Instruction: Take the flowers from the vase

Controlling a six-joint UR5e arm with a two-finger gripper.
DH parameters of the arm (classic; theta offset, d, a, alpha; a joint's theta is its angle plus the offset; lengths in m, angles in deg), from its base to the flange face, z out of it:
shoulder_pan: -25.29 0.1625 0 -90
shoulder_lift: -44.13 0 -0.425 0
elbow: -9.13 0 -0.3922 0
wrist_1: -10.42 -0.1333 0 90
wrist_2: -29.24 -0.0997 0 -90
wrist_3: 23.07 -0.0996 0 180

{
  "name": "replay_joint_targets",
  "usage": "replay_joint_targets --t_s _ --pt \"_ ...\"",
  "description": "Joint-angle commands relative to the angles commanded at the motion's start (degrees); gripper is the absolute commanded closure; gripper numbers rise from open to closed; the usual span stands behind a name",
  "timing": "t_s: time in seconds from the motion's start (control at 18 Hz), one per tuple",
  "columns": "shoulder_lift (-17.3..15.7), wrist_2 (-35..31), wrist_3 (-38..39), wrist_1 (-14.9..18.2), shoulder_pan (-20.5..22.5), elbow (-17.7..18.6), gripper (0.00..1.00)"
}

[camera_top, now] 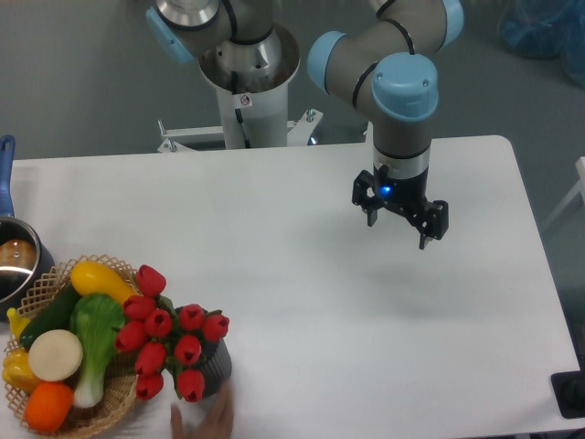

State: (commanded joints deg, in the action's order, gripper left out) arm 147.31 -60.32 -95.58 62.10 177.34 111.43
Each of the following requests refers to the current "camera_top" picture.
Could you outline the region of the human hand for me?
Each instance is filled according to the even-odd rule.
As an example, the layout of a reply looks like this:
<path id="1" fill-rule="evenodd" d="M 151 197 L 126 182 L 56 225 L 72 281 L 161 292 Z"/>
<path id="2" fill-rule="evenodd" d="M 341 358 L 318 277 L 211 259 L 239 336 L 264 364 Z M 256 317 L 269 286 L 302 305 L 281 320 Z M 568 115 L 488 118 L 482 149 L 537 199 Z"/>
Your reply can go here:
<path id="1" fill-rule="evenodd" d="M 176 404 L 171 406 L 170 429 L 173 439 L 180 438 L 215 438 L 229 439 L 234 424 L 234 399 L 231 385 L 224 382 L 201 423 L 190 433 L 186 430 L 182 413 Z"/>

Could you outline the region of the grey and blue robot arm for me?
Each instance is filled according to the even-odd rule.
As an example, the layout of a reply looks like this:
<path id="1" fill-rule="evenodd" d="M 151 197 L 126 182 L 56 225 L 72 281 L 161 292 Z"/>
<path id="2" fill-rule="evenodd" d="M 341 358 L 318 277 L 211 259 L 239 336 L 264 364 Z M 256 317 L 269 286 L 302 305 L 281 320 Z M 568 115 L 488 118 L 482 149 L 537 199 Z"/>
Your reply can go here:
<path id="1" fill-rule="evenodd" d="M 381 209 L 405 218 L 420 243 L 439 240 L 449 206 L 428 200 L 430 120 L 439 100 L 431 54 L 463 29 L 457 1 L 376 1 L 377 21 L 350 37 L 329 31 L 300 54 L 273 17 L 270 1 L 157 1 L 146 21 L 179 63 L 196 61 L 215 88 L 225 146 L 285 146 L 288 86 L 301 64 L 326 94 L 372 126 L 373 167 L 353 184 L 352 201 L 374 224 Z"/>

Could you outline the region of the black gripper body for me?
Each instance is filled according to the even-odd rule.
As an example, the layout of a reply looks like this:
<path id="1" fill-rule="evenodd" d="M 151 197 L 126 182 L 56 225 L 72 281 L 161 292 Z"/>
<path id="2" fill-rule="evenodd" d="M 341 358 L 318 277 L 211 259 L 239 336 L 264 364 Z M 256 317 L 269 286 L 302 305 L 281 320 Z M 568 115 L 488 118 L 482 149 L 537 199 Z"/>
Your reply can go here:
<path id="1" fill-rule="evenodd" d="M 418 233 L 441 240 L 449 229 L 449 204 L 426 197 L 428 170 L 406 178 L 391 178 L 383 165 L 372 173 L 362 170 L 353 183 L 352 203 L 367 214 L 367 206 L 404 218 Z"/>

